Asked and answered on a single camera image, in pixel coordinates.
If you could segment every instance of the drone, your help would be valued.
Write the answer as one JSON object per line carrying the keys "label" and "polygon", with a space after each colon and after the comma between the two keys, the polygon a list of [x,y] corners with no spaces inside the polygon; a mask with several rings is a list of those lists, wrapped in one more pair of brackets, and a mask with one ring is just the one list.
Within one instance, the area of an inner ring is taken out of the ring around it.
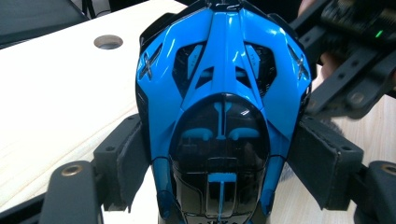
{"label": "drone", "polygon": [[[323,52],[345,61],[312,91]],[[138,114],[0,222],[102,223],[100,206],[131,209],[151,167],[161,224],[265,223],[287,162],[320,208],[352,200],[356,223],[396,223],[396,164],[363,166],[319,121],[396,98],[395,71],[394,2],[318,0],[286,23],[245,0],[198,0],[140,36]]]}

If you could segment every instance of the black plastic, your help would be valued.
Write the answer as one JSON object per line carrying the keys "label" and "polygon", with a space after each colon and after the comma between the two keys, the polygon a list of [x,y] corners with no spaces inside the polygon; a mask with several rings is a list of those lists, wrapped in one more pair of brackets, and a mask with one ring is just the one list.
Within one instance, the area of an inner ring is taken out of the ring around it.
{"label": "black plastic", "polygon": [[161,16],[158,20],[152,23],[140,36],[140,53],[146,50],[149,44],[163,31],[166,27],[172,23],[180,20],[181,18],[189,16],[200,9],[206,8],[207,4],[205,0],[196,1],[189,7],[185,8],[177,14],[166,13]]}
{"label": "black plastic", "polygon": [[394,95],[395,18],[390,1],[318,0],[290,24],[312,71],[324,52],[345,60],[312,92],[306,113],[360,119],[384,94]]}
{"label": "black plastic", "polygon": [[[219,217],[222,222],[247,221],[260,198],[269,156],[260,112],[234,95],[219,94],[187,110],[181,120],[170,147],[181,212],[190,223]],[[235,180],[221,186],[210,181],[211,175],[233,175]]]}
{"label": "black plastic", "polygon": [[106,178],[104,208],[123,211],[132,204],[150,165],[137,114],[125,119],[93,152],[96,170]]}
{"label": "black plastic", "polygon": [[[277,75],[274,53],[263,46],[249,43],[245,44],[253,47],[260,58],[259,74],[257,75],[256,85],[259,89],[260,96],[263,97],[265,93],[268,92]],[[253,62],[250,56],[249,59],[251,65],[254,67],[254,63],[256,62]]]}
{"label": "black plastic", "polygon": [[350,188],[352,200],[357,204],[355,223],[396,223],[396,164],[388,161],[373,161],[368,169],[353,179],[363,189],[356,193]]}
{"label": "black plastic", "polygon": [[40,194],[29,201],[20,203],[17,206],[11,207],[0,213],[0,223],[38,223],[44,197],[45,194]]}
{"label": "black plastic", "polygon": [[[191,56],[192,52],[195,48],[201,48],[198,54],[194,54]],[[189,78],[188,70],[189,70],[189,59],[191,57],[191,61],[194,61],[195,66],[192,69],[191,73],[195,73],[195,69],[197,68],[199,61],[205,51],[205,43],[197,43],[193,45],[188,45],[181,49],[177,50],[175,63],[172,70],[172,78],[174,79],[177,89],[180,92],[181,97],[184,99],[186,96],[187,90],[192,81],[192,76]]]}
{"label": "black plastic", "polygon": [[146,2],[147,0],[109,0],[111,12],[115,12],[126,7]]}
{"label": "black plastic", "polygon": [[87,20],[70,0],[1,0],[0,49]]}
{"label": "black plastic", "polygon": [[347,210],[349,177],[361,168],[363,151],[318,120],[304,116],[288,164],[320,208]]}
{"label": "black plastic", "polygon": [[88,161],[74,161],[56,169],[50,178],[39,223],[103,223],[95,184]]}

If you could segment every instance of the screw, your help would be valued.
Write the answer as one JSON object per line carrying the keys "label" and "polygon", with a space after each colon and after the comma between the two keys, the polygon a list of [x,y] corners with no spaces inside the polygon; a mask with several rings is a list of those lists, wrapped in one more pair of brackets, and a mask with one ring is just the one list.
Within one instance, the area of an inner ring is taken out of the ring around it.
{"label": "screw", "polygon": [[317,102],[315,100],[310,100],[308,103],[308,106],[306,107],[307,109],[312,109],[315,108],[315,106],[317,105]]}
{"label": "screw", "polygon": [[350,102],[354,105],[360,104],[364,99],[363,93],[357,91],[352,94],[352,96],[349,98]]}
{"label": "screw", "polygon": [[82,171],[81,165],[71,165],[62,170],[62,176],[76,175]]}

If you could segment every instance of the person's hand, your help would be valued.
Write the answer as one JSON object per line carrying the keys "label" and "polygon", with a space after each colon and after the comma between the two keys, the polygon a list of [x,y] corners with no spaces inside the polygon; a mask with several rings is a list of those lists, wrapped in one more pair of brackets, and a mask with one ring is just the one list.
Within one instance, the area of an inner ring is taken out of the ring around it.
{"label": "person's hand", "polygon": [[[303,0],[300,4],[300,8],[298,10],[298,15],[300,16],[305,12],[307,8],[312,6],[317,0]],[[325,52],[320,56],[320,60],[323,62],[323,66],[321,68],[321,74],[323,78],[329,77],[332,72],[337,69],[343,62],[343,60],[337,58],[336,56],[330,54],[329,52]],[[393,82],[396,85],[396,71],[393,72]]]}

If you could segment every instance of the round hole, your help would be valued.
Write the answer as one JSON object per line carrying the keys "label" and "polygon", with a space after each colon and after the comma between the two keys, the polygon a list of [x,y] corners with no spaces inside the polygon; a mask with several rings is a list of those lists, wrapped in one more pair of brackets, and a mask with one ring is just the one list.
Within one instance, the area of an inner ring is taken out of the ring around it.
{"label": "round hole", "polygon": [[364,95],[361,92],[354,92],[350,97],[350,101],[357,105],[360,104],[364,100]]}
{"label": "round hole", "polygon": [[353,61],[352,62],[352,67],[355,67],[356,65],[358,65],[359,64],[359,61]]}
{"label": "round hole", "polygon": [[392,164],[383,164],[381,168],[383,171],[387,172],[388,174],[396,175],[396,166]]}
{"label": "round hole", "polygon": [[115,148],[114,147],[107,147],[106,151],[113,151]]}
{"label": "round hole", "polygon": [[99,49],[117,49],[123,41],[116,35],[101,35],[93,41],[93,44]]}
{"label": "round hole", "polygon": [[315,108],[315,106],[317,105],[317,102],[315,100],[310,100],[308,105],[306,106],[307,109],[312,109]]}
{"label": "round hole", "polygon": [[345,150],[345,151],[350,151],[350,150],[352,150],[352,148],[350,148],[350,147],[345,147],[345,146],[341,147],[341,149],[343,149],[343,150]]}
{"label": "round hole", "polygon": [[81,171],[82,171],[81,165],[71,165],[71,166],[68,166],[62,170],[62,175],[63,176],[76,175]]}

